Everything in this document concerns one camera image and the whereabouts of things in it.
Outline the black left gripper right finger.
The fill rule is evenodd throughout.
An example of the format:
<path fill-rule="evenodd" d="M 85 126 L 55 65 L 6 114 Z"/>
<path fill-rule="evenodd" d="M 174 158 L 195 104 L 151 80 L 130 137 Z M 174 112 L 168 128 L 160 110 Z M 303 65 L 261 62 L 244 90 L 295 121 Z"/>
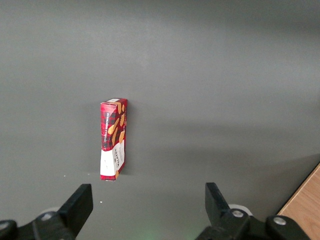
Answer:
<path fill-rule="evenodd" d="M 265 223 L 240 208 L 230 208 L 214 182 L 205 184 L 205 209 L 210 221 L 198 240 L 268 240 Z"/>

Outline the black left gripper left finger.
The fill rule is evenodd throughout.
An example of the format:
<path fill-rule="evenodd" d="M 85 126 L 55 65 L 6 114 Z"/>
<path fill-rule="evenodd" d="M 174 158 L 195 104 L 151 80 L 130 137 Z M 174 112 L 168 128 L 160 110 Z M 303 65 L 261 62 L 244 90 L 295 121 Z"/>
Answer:
<path fill-rule="evenodd" d="M 32 222 L 36 240 L 74 240 L 93 211 L 91 184 L 81 184 L 57 211 L 40 214 Z"/>

